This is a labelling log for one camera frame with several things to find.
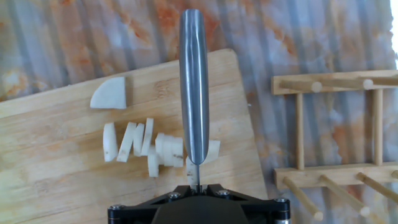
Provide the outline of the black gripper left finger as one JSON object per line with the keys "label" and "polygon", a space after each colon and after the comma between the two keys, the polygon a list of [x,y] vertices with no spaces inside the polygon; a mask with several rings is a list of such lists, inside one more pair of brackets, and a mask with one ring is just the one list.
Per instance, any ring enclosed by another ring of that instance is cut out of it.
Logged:
{"label": "black gripper left finger", "polygon": [[171,192],[138,205],[112,205],[108,208],[108,224],[152,223],[162,205],[196,195],[196,186],[179,185]]}

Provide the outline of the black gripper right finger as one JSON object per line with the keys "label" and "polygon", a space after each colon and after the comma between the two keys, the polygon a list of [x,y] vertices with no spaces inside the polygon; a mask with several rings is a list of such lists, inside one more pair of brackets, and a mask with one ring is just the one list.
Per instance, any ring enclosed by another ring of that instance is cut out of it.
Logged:
{"label": "black gripper right finger", "polygon": [[226,218],[227,223],[290,223],[290,200],[280,197],[263,200],[222,187],[202,185],[200,195],[206,196],[212,212]]}

